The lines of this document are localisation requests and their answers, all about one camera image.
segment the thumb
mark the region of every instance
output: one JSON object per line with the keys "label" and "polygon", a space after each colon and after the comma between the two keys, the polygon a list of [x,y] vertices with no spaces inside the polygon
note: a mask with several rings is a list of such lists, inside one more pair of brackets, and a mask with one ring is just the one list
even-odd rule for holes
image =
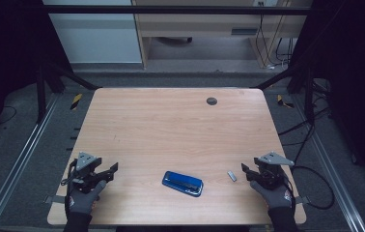
{"label": "thumb", "polygon": [[92,194],[95,197],[98,197],[98,195],[104,190],[104,188],[106,187],[106,181],[100,181],[98,182],[98,184],[96,185],[95,189],[93,189],[90,194]]}

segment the white cabinet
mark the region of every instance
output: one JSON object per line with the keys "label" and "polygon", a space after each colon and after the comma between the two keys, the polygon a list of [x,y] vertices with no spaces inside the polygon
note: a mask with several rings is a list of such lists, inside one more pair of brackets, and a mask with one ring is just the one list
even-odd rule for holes
{"label": "white cabinet", "polygon": [[[43,0],[45,5],[131,5],[129,0]],[[72,64],[140,63],[132,14],[50,14]]]}

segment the blue phone case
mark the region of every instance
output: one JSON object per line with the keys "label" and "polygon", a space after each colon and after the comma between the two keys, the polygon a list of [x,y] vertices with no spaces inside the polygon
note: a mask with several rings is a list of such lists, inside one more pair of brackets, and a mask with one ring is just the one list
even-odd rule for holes
{"label": "blue phone case", "polygon": [[185,176],[172,171],[165,172],[162,184],[195,197],[201,195],[204,186],[203,181],[198,178]]}

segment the tabletop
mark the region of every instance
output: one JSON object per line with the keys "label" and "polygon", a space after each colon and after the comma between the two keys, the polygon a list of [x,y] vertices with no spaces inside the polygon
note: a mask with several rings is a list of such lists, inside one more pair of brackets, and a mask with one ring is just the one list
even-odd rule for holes
{"label": "tabletop", "polygon": [[[271,223],[267,205],[240,164],[257,171],[253,159],[270,151],[284,155],[259,89],[102,88],[94,94],[69,162],[85,152],[102,158],[96,172],[119,163],[92,212],[92,224],[264,224]],[[297,196],[289,167],[283,169]],[[201,196],[164,186],[166,171],[201,179]],[[66,187],[59,186],[56,194],[65,195]],[[65,224],[64,205],[53,203],[47,220]],[[297,205],[296,223],[305,220]]]}

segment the gray glove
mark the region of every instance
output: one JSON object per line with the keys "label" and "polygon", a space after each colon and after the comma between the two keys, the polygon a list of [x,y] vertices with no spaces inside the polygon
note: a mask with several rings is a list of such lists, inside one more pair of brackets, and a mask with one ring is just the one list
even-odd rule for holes
{"label": "gray glove", "polygon": [[98,199],[98,195],[106,184],[106,181],[98,182],[95,189],[87,194],[73,188],[70,193],[70,211],[89,215],[92,212],[93,203]]}
{"label": "gray glove", "polygon": [[281,185],[274,190],[268,190],[260,186],[256,181],[251,181],[251,188],[256,190],[264,198],[269,209],[278,207],[292,208],[291,193],[285,185]]}

